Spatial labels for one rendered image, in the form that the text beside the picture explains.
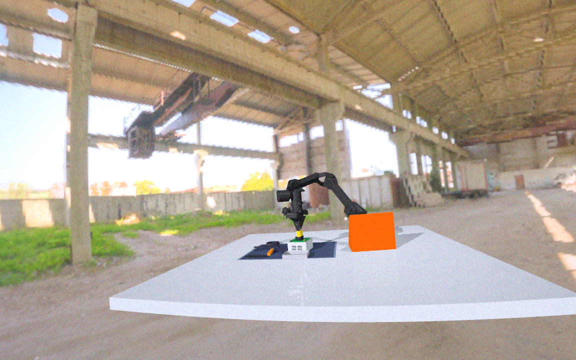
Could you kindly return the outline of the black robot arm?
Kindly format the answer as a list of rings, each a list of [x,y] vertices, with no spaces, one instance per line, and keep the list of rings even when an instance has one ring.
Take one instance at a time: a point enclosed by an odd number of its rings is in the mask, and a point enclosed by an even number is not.
[[[321,182],[319,178],[326,177],[324,182]],[[322,187],[333,191],[333,193],[338,197],[339,201],[343,204],[344,213],[349,217],[349,215],[361,215],[367,214],[367,210],[362,208],[358,203],[352,202],[351,199],[345,194],[342,188],[338,184],[338,179],[333,173],[322,172],[311,174],[304,178],[293,178],[288,181],[286,190],[277,190],[276,197],[278,202],[290,202],[291,201],[301,201],[302,193],[305,190],[303,187],[308,186],[312,183],[318,183]],[[287,213],[294,212],[293,206],[289,208],[282,208],[282,214],[285,216]]]

